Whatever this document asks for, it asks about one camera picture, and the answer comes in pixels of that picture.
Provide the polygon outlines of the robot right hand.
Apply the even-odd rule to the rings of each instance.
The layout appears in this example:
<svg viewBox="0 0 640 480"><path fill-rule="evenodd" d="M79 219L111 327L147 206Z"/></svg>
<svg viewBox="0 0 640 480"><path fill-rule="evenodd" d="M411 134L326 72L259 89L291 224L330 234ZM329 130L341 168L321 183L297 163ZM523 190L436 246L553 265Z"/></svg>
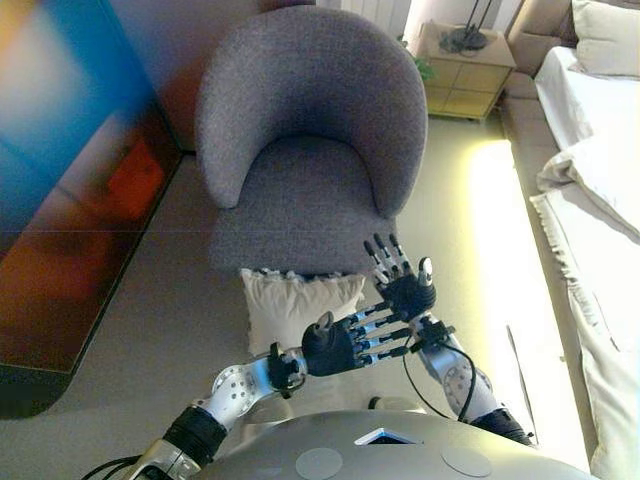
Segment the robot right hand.
<svg viewBox="0 0 640 480"><path fill-rule="evenodd" d="M387 248L378 233L375 233L373 238L380 253L377 253L367 240L363 245L375 264L375 288L389 308L394 313L405 312L407 321L430 310L436 302L431 258L423 257L419 261L418 270L414 271L394 234L389 235L394 252Z"/></svg>

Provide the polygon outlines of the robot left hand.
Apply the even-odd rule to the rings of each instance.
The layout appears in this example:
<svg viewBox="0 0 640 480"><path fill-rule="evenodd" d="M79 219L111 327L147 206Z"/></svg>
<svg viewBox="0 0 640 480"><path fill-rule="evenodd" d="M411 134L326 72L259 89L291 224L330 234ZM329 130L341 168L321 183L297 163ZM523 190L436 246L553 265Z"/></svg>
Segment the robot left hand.
<svg viewBox="0 0 640 480"><path fill-rule="evenodd" d="M408 314L400 311L363 323L365 318L388 307L387 302L381 302L337 321L329 311L311 324L304 332L301 346L307 373L315 377L331 376L371 366L385 358L405 355L408 351L406 346L371 352L375 347L412 334L410 328L404 327L384 335L368 337L368 334L385 324L408 321Z"/></svg>

